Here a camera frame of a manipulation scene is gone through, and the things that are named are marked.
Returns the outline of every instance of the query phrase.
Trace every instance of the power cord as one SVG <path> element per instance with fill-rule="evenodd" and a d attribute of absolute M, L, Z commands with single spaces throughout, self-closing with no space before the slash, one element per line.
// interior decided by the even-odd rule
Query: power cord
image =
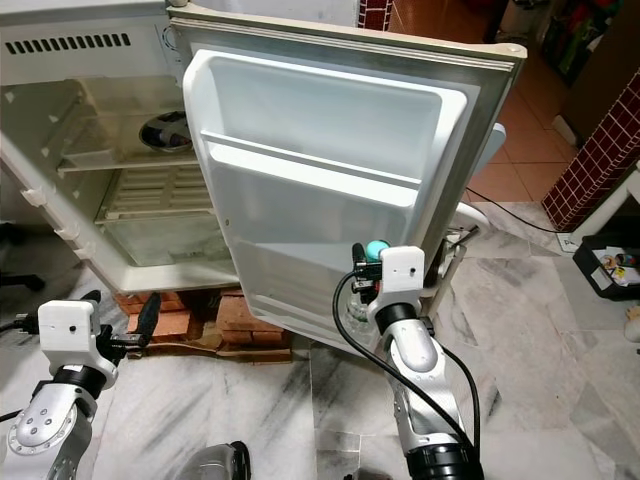
<path fill-rule="evenodd" d="M 0 334 L 8 332 L 9 330 L 18 329 L 30 335 L 37 335 L 40 331 L 38 327 L 38 317 L 32 314 L 20 315 L 19 318 L 13 322 L 0 325 Z"/>
<path fill-rule="evenodd" d="M 549 230 L 548 228 L 544 228 L 544 227 L 539 227 L 538 225 L 534 225 L 533 223 L 527 222 L 524 218 L 520 218 L 518 215 L 516 215 L 513 212 L 510 212 L 509 210 L 507 210 L 506 208 L 504 208 L 502 205 L 500 205 L 498 202 L 491 200 L 488 197 L 485 197 L 484 195 L 475 192 L 473 190 L 471 190 L 469 187 L 467 187 L 467 190 L 469 190 L 471 193 L 473 193 L 474 195 L 478 195 L 480 198 L 482 198 L 483 200 L 486 200 L 489 203 L 493 203 L 496 207 L 498 207 L 500 210 L 503 210 L 505 212 L 507 212 L 509 215 L 511 215 L 513 218 L 515 218 L 516 220 L 520 220 L 522 223 L 529 225 L 530 227 L 533 228 L 537 228 L 538 230 L 541 230 L 543 232 L 548 232 L 548 233 L 562 233 L 562 232 L 558 232 L 557 230 Z"/>
<path fill-rule="evenodd" d="M 462 370 L 462 373 L 469 384 L 469 390 L 471 390 L 471 403 L 473 404 L 473 444 L 476 447 L 478 458 L 480 458 L 480 398 L 478 397 L 478 387 L 473 379 L 473 375 L 471 375 L 469 368 L 464 364 L 464 362 L 448 348 L 443 345 L 440 346 L 442 347 L 444 354 L 453 360 L 458 367 L 460 367 L 460 370 Z"/>
<path fill-rule="evenodd" d="M 11 420 L 12 418 L 16 418 L 22 410 L 16 410 L 15 412 L 6 413 L 4 415 L 0 415 L 0 423 L 6 422 L 7 420 Z"/>
<path fill-rule="evenodd" d="M 394 379 L 396 379 L 398 382 L 403 384 L 405 387 L 407 387 L 409 390 L 411 390 L 413 393 L 415 393 L 427 405 L 429 405 L 438 415 L 440 415 L 440 417 L 442 417 L 442 419 L 447 423 L 447 425 L 449 425 L 451 427 L 451 429 L 456 433 L 456 435 L 458 435 L 458 437 L 460 438 L 460 441 L 462 442 L 462 444 L 466 448 L 468 448 L 469 451 L 475 452 L 476 455 L 478 455 L 478 459 L 479 459 L 480 458 L 480 456 L 479 456 L 480 444 L 478 443 L 476 446 L 474 446 L 471 443 L 471 440 L 469 440 L 469 436 L 462 429 L 462 427 L 460 427 L 458 422 L 451 417 L 451 415 L 449 415 L 440 405 L 438 405 L 438 403 L 436 403 L 436 401 L 433 400 L 433 398 L 431 398 L 427 393 L 422 391 L 420 389 L 420 387 L 418 387 L 415 383 L 413 383 L 411 380 L 409 380 L 404 375 L 402 375 L 400 372 L 398 372 L 395 368 L 393 368 L 387 362 L 381 360 L 376 355 L 374 355 L 369 350 L 367 350 L 362 345 L 360 345 L 345 330 L 345 328 L 342 325 L 342 322 L 340 320 L 340 311 L 339 311 L 340 293 L 342 292 L 342 289 L 347 284 L 347 282 L 351 278 L 353 278 L 355 276 L 356 276 L 355 272 L 347 273 L 344 277 L 342 277 L 342 279 L 340 279 L 340 281 L 338 282 L 338 285 L 336 286 L 335 291 L 333 292 L 333 301 L 332 301 L 332 304 L 331 304 L 331 311 L 332 311 L 332 314 L 333 314 L 333 321 L 335 322 L 336 328 L 338 329 L 338 332 L 340 332 L 340 335 L 342 335 L 342 337 L 347 341 L 347 343 L 349 345 L 351 345 L 357 352 L 359 352 L 361 355 L 363 355 L 369 361 L 375 363 L 376 366 L 378 366 L 379 368 L 384 370 L 387 374 L 391 375 Z M 460 360 L 457 357 L 456 357 L 456 359 L 457 359 L 457 361 L 454 359 L 454 361 L 456 361 L 456 363 L 458 363 L 458 361 L 460 363 L 462 363 L 462 360 Z M 475 405 L 476 405 L 476 402 L 474 402 L 474 421 L 475 421 L 475 418 L 476 418 Z M 479 432 L 480 432 L 480 430 L 477 429 L 476 431 L 474 431 L 474 434 L 477 434 L 478 437 L 479 437 Z"/>

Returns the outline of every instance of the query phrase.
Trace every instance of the refrigerator shelf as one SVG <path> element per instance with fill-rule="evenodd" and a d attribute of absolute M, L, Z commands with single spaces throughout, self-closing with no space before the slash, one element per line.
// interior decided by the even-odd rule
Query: refrigerator shelf
<path fill-rule="evenodd" d="M 153 117 L 149 114 L 82 118 L 66 134 L 57 171 L 197 165 L 193 150 L 159 152 L 140 141 L 140 128 Z"/>
<path fill-rule="evenodd" d="M 124 169 L 114 178 L 95 223 L 203 213 L 214 212 L 198 165 Z"/>

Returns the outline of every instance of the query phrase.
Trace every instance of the black object on floor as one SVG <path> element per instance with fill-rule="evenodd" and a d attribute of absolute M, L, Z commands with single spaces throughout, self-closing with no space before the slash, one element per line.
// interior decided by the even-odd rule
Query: black object on floor
<path fill-rule="evenodd" d="M 640 237 L 627 233 L 605 233 L 584 237 L 580 248 L 573 254 L 573 261 L 600 297 L 610 300 L 640 300 L 640 284 L 630 284 L 626 287 L 618 285 L 593 253 L 594 250 L 604 250 L 607 247 L 638 249 Z"/>
<path fill-rule="evenodd" d="M 22 245 L 25 233 L 11 223 L 0 225 L 0 243 L 7 240 L 11 245 Z M 24 285 L 32 292 L 38 292 L 45 287 L 44 280 L 37 275 L 6 275 L 0 271 L 0 287 Z"/>

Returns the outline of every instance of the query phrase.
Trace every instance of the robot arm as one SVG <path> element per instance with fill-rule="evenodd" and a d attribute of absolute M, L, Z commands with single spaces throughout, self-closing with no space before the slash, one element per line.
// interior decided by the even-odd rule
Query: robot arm
<path fill-rule="evenodd" d="M 40 344 L 53 380 L 40 382 L 9 429 L 4 478 L 75 478 L 91 441 L 96 400 L 115 383 L 127 349 L 149 342 L 159 310 L 154 294 L 136 333 L 117 336 L 111 326 L 100 325 L 94 300 L 51 301 L 38 309 Z"/>
<path fill-rule="evenodd" d="M 378 326 L 382 336 L 381 356 L 402 377 L 431 397 L 459 426 L 452 428 L 443 415 L 412 388 L 387 375 L 394 393 L 400 443 L 411 477 L 415 480 L 482 479 L 477 451 L 464 433 L 456 400 L 445 378 L 444 351 L 425 323 L 418 319 L 424 253 L 417 247 L 394 247 L 371 254 L 369 247 L 364 255 L 362 246 L 354 246 L 353 291 L 360 293 L 363 302 L 369 304 L 368 321 Z"/>

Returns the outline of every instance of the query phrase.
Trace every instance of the marble floor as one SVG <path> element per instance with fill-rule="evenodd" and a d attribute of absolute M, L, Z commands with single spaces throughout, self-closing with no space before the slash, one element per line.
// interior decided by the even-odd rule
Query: marble floor
<path fill-rule="evenodd" d="M 434 321 L 437 338 L 476 378 L 487 478 L 640 479 L 640 356 L 621 332 L 629 303 L 597 297 L 552 234 L 476 205 L 495 229 L 469 249 Z M 537 204 L 504 205 L 549 226 Z M 2 268 L 48 283 L 35 295 L 0 290 L 0 322 L 100 288 L 103 322 L 124 327 L 106 287 L 56 237 L 31 239 Z M 123 362 L 116 386 L 98 401 L 78 478 L 172 479 L 197 449 L 242 439 L 256 480 L 340 480 L 357 469 L 408 479 L 380 372 L 320 344 L 300 345 L 288 365 Z M 470 422 L 464 378 L 454 367 L 448 377 Z M 37 339 L 0 337 L 0 412 L 24 407 L 43 378 Z M 0 437 L 7 427 L 0 424 Z"/>

